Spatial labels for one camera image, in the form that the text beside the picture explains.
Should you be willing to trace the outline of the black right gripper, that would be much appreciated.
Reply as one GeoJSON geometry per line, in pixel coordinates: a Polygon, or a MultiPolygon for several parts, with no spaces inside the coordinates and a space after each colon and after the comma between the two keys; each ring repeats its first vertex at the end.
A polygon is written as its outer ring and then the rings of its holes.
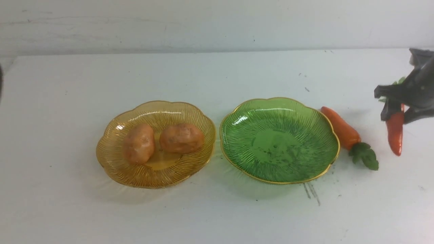
{"type": "Polygon", "coordinates": [[[384,102],[381,121],[388,121],[401,113],[401,103],[409,106],[404,112],[403,124],[434,117],[434,52],[409,48],[413,70],[400,84],[378,85],[374,97],[384,102]]]}

